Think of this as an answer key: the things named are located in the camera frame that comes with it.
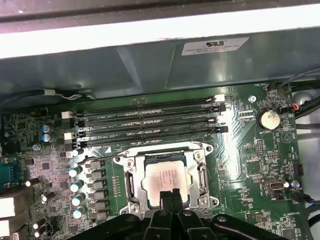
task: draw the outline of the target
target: green circuit board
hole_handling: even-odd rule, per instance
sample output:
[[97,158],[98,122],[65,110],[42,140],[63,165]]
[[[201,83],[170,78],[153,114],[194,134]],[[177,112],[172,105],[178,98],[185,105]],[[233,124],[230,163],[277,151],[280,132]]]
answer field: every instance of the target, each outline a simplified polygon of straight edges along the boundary
[[[225,110],[212,111],[221,104]],[[68,175],[85,157],[103,158],[134,147],[198,141],[214,147],[205,161],[210,195],[219,199],[218,206],[203,213],[205,217],[224,213],[289,240],[306,240],[300,217],[305,206],[291,199],[292,192],[303,189],[288,187],[274,195],[264,183],[265,179],[282,179],[302,185],[302,173],[295,166],[300,162],[295,117],[287,109],[276,89],[267,83],[40,107],[2,116],[2,125],[14,132],[2,144],[2,154],[18,156],[23,178],[41,179],[34,187],[36,204],[30,208],[30,239],[33,222],[42,216],[57,217],[58,230],[49,239],[64,240],[118,216],[126,206],[123,167],[107,159],[102,167],[105,210],[97,212],[92,207],[88,195],[93,192],[87,186],[92,169],[84,165],[75,178]],[[264,119],[261,123],[266,111],[276,112],[279,122]],[[73,117],[66,121],[62,112]],[[274,124],[275,129],[264,128]],[[48,142],[43,141],[43,125],[52,126]],[[72,143],[64,139],[68,133],[75,135]],[[71,157],[74,148],[82,152]],[[71,199],[75,194],[69,189],[76,180],[84,182],[80,192],[87,196],[81,219],[73,217],[76,207]],[[41,195],[51,191],[55,197],[41,203]]]

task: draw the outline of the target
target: cpu socket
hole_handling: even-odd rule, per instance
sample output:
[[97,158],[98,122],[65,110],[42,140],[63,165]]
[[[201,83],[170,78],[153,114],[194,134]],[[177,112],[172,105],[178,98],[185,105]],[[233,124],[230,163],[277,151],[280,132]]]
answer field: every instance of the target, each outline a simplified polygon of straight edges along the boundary
[[133,147],[113,158],[123,166],[128,205],[121,214],[141,218],[148,210],[158,209],[160,192],[179,189],[187,209],[207,211],[219,205],[209,194],[206,156],[213,146],[186,141],[170,144]]

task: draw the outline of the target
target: sticker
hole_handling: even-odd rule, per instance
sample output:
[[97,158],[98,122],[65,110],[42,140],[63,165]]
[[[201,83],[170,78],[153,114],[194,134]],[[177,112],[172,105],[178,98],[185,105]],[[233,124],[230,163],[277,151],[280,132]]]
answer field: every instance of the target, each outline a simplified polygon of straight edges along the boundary
[[210,54],[218,52],[229,52],[238,50],[249,37],[240,37],[232,39],[197,41],[184,44],[182,56],[196,54]]

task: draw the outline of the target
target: motherboard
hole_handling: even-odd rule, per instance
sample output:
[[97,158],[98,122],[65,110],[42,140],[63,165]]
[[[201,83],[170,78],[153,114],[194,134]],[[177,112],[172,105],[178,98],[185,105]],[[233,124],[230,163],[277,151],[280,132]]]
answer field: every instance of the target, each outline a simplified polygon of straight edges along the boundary
[[32,189],[31,240],[143,218],[177,188],[205,218],[307,239],[305,206],[292,199],[303,191],[294,111],[274,84],[38,107],[3,114],[1,126],[0,192]]

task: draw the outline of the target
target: cable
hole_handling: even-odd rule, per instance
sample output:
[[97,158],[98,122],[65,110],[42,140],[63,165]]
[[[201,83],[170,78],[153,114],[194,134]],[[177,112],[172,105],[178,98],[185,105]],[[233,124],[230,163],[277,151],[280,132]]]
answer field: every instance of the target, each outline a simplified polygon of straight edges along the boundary
[[65,96],[62,92],[57,92],[54,89],[36,89],[36,90],[29,90],[29,91],[22,91],[18,93],[13,93],[9,96],[5,96],[0,103],[0,109],[3,109],[4,106],[8,103],[25,99],[28,97],[35,97],[35,96],[60,96],[61,98],[68,99],[68,100],[76,100],[81,98],[81,94],[72,94],[70,96]]
[[320,214],[317,214],[308,220],[310,228],[319,222],[320,222]]
[[317,68],[314,68],[314,69],[311,69],[311,70],[308,70],[308,71],[305,71],[305,72],[301,72],[301,73],[298,73],[292,77],[290,77],[288,80],[285,80],[283,83],[280,84],[280,86],[278,87],[278,94],[279,96],[285,100],[288,104],[292,105],[294,104],[294,102],[292,100],[290,100],[283,92],[283,88],[285,85],[291,83],[292,81],[294,80],[297,80],[301,77],[304,77],[304,76],[307,76],[307,75],[310,75],[310,74],[314,74],[314,73],[317,73],[317,72],[320,72],[320,67],[317,67]]
[[310,123],[310,124],[296,124],[296,129],[318,129],[320,130],[320,123]]
[[296,112],[295,113],[295,119],[302,118],[302,117],[314,112],[315,110],[317,110],[319,108],[320,108],[320,103],[318,103],[317,105],[305,108],[304,110],[301,110],[299,112]]

